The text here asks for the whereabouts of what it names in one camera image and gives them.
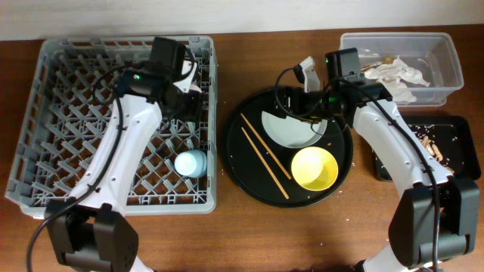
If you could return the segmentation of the grey round plate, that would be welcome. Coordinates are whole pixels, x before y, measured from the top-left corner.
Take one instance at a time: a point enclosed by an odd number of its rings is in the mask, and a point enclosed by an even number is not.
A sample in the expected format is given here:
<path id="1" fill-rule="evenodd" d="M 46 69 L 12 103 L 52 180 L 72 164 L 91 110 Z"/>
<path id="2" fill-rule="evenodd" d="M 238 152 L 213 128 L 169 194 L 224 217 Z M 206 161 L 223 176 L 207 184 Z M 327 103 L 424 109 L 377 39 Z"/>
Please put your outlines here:
<path id="1" fill-rule="evenodd" d="M 311 146 L 321 139 L 327 128 L 327 120 L 311 125 L 292 117 L 280 118 L 262 111 L 265 133 L 277 144 L 292 149 Z"/>

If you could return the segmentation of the blue cup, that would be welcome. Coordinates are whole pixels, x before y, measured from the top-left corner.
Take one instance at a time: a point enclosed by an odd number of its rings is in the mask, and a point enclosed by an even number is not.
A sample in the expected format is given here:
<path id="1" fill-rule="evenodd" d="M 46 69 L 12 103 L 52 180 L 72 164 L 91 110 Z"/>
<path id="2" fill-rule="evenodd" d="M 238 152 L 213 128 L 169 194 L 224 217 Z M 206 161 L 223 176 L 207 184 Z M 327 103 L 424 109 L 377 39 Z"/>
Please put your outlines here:
<path id="1" fill-rule="evenodd" d="M 201 178 L 207 173 L 207 155 L 202 150 L 189 150 L 175 158 L 175 170 L 189 178 Z"/>

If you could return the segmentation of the yellow bowl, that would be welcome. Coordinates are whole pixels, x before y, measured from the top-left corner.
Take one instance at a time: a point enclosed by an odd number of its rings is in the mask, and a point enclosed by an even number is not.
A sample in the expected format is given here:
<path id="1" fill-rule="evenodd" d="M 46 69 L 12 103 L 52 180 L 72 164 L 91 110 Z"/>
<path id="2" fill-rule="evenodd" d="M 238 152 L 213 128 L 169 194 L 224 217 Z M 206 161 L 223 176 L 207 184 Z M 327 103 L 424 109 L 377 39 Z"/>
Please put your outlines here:
<path id="1" fill-rule="evenodd" d="M 335 157 L 321 147 L 305 147 L 299 150 L 292 158 L 290 170 L 301 188 L 315 192 L 329 189 L 339 174 Z"/>

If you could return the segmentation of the wooden chopstick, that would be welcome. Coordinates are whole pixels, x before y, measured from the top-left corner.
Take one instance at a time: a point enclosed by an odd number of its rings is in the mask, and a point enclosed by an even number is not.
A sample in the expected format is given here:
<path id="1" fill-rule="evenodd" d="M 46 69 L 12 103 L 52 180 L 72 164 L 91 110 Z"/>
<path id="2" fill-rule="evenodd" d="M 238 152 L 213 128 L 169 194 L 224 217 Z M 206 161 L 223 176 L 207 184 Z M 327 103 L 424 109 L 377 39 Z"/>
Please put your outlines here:
<path id="1" fill-rule="evenodd" d="M 260 134 L 257 132 L 257 130 L 252 126 L 250 121 L 246 118 L 246 116 L 243 113 L 240 113 L 241 117 L 245 121 L 245 123 L 249 126 L 250 130 L 254 133 L 256 138 L 259 140 L 259 142 L 262 144 L 262 146 L 266 149 L 267 153 L 272 157 L 272 159 L 275 161 L 275 163 L 278 165 L 278 167 L 281 169 L 281 171 L 286 175 L 286 177 L 291 180 L 292 177 L 289 174 L 288 170 L 285 169 L 285 167 L 281 164 L 280 160 L 276 157 L 276 155 L 272 152 L 272 150 L 269 148 L 267 143 L 262 139 Z"/>
<path id="2" fill-rule="evenodd" d="M 286 190 L 282 187 L 282 185 L 279 182 L 279 180 L 277 179 L 275 173 L 271 170 L 271 168 L 269 167 L 268 163 L 265 161 L 264 157 L 259 152 L 259 150 L 257 149 L 256 145 L 253 143 L 252 139 L 250 138 L 250 136 L 248 135 L 248 133 L 246 132 L 246 130 L 244 128 L 241 128 L 241 131 L 245 135 L 245 137 L 248 140 L 250 146 L 253 148 L 254 152 L 256 153 L 256 155 L 258 156 L 259 160 L 261 161 L 261 163 L 265 167 L 266 171 L 269 173 L 269 175 L 271 176 L 272 180 L 275 182 L 275 184 L 277 185 L 278 189 L 283 194 L 284 198 L 285 199 L 289 199 L 290 197 L 287 194 Z"/>

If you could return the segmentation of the white napkin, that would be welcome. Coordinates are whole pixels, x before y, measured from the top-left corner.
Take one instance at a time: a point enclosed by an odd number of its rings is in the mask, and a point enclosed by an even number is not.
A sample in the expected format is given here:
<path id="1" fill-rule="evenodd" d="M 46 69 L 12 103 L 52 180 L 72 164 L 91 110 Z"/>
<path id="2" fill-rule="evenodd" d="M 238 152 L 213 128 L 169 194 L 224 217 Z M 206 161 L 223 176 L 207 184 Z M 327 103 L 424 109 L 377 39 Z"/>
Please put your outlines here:
<path id="1" fill-rule="evenodd" d="M 395 57 L 392 64 L 382 64 L 363 73 L 366 79 L 381 83 L 392 95 L 395 102 L 405 104 L 417 101 L 417 98 L 409 90 L 409 84 L 420 87 L 430 86 L 420 70 L 407 65 L 399 56 Z"/>

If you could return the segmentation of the gold foil wrapper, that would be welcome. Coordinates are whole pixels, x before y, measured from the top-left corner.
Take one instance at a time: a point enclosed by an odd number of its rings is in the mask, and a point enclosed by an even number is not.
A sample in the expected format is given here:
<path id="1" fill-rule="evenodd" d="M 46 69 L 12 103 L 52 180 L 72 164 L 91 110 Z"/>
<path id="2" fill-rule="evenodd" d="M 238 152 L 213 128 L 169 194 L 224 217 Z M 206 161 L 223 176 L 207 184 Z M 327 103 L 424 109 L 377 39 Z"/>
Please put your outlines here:
<path id="1" fill-rule="evenodd" d="M 395 57 L 386 56 L 383 60 L 379 60 L 379 61 L 369 63 L 369 64 L 362 66 L 361 71 L 365 72 L 365 71 L 367 71 L 371 68 L 375 68 L 375 67 L 382 65 L 382 64 L 392 64 L 394 60 L 395 60 Z"/>

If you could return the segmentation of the food scraps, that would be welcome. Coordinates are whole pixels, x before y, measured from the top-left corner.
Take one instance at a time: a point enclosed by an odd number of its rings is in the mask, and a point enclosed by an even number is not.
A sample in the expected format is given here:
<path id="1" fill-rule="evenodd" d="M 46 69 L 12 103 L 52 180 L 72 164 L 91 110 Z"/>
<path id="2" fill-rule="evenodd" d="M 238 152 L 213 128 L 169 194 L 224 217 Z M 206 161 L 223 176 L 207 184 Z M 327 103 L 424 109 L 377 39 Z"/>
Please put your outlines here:
<path id="1" fill-rule="evenodd" d="M 450 159 L 442 153 L 442 150 L 436 143 L 437 125 L 409 125 L 409 128 L 427 152 L 444 168 L 454 174 L 455 170 L 449 165 Z"/>

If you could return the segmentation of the pink cup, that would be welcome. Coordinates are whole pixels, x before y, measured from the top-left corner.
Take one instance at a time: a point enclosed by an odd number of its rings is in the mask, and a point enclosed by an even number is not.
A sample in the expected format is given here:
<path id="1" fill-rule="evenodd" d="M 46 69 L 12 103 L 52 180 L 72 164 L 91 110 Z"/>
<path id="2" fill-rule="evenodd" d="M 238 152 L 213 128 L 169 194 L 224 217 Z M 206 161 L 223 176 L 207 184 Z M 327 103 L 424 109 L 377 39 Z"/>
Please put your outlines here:
<path id="1" fill-rule="evenodd" d="M 194 85 L 194 84 L 191 84 L 191 85 L 190 85 L 190 90 L 191 90 L 191 91 L 197 91 L 197 92 L 199 92 L 199 93 L 201 93 L 201 92 L 202 92 L 201 88 L 200 88 L 199 86 L 197 86 L 197 85 Z"/>

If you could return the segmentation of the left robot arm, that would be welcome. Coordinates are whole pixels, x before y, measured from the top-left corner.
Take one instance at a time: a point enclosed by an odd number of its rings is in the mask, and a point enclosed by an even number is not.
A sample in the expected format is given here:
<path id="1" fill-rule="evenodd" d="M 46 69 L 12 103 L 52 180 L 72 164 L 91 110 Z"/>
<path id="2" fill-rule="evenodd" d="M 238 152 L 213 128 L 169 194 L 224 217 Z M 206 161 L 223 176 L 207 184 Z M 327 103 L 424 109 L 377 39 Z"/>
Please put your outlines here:
<path id="1" fill-rule="evenodd" d="M 118 66 L 113 109 L 93 160 L 67 200 L 52 200 L 39 230 L 57 262 L 77 271 L 147 271 L 127 197 L 146 146 L 164 119 L 198 122 L 197 61 L 174 39 L 156 37 L 147 60 Z"/>

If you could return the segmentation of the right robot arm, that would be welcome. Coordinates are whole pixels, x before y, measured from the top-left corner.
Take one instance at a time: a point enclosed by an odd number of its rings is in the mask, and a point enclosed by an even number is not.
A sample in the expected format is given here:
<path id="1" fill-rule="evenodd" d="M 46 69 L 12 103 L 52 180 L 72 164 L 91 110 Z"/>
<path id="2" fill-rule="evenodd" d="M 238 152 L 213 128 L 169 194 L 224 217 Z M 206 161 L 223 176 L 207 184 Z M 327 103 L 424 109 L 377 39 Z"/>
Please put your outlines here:
<path id="1" fill-rule="evenodd" d="M 277 108 L 303 122 L 341 117 L 371 146 L 389 172 L 399 204 L 389 225 L 389 243 L 356 271 L 438 271 L 439 263 L 470 254 L 476 244 L 479 188 L 457 178 L 427 151 L 400 115 L 387 88 L 368 83 L 356 48 L 325 55 L 329 82 L 321 86 L 307 57 L 290 71 L 304 85 Z"/>

